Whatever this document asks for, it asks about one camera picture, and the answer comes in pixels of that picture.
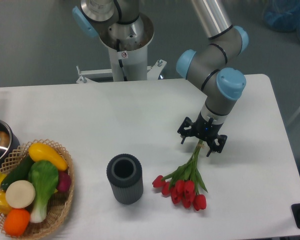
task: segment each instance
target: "white table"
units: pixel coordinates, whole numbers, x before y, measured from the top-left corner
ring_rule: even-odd
[[[61,143],[75,165],[75,197],[64,225],[47,239],[234,240],[300,235],[291,205],[300,177],[267,76],[246,88],[220,130],[221,154],[198,164],[207,209],[174,206],[152,181],[185,163],[198,140],[177,129],[196,120],[206,96],[184,79],[0,88],[0,119],[21,143]],[[106,176],[116,155],[136,156],[144,193],[132,205],[113,196]],[[6,239],[0,233],[0,239]]]

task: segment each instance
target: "tulip bouquet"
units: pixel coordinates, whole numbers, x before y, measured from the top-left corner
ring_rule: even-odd
[[[182,205],[188,209],[192,204],[196,211],[207,207],[206,197],[199,193],[199,186],[208,192],[197,168],[202,146],[203,141],[199,140],[187,163],[166,176],[159,175],[152,183],[154,188],[162,188],[161,193],[164,196],[171,194],[171,200],[175,205],[182,202]]]

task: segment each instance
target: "robotic arm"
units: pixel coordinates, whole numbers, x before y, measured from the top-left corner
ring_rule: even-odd
[[[176,71],[207,99],[196,121],[186,117],[177,132],[182,144],[186,137],[207,142],[209,156],[211,152],[222,152],[227,136],[219,135],[219,130],[246,86],[240,71],[223,67],[245,50],[249,38],[241,27],[231,24],[220,0],[191,3],[210,44],[201,53],[185,51]],[[75,7],[72,14],[87,35],[99,34],[108,48],[113,80],[146,80],[147,45],[154,29],[150,19],[139,12],[139,0],[81,0],[80,8]]]
[[[114,82],[147,80],[151,20],[139,12],[139,0],[81,0],[72,15],[91,38],[107,47]]]
[[[221,153],[227,140],[218,132],[246,86],[245,76],[233,68],[223,68],[248,45],[247,33],[232,26],[219,0],[191,0],[210,44],[202,53],[185,51],[176,64],[177,72],[207,95],[196,119],[186,117],[178,129],[182,144],[186,137],[207,142],[211,152]]]

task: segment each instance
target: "round slice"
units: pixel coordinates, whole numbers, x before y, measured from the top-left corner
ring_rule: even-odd
[[[34,186],[26,180],[15,181],[5,192],[7,203],[15,209],[28,207],[34,201],[35,196]]]

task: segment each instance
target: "ribbed gray container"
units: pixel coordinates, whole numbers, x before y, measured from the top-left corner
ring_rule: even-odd
[[[130,154],[115,156],[106,168],[106,175],[115,199],[122,204],[133,204],[144,193],[141,164]]]

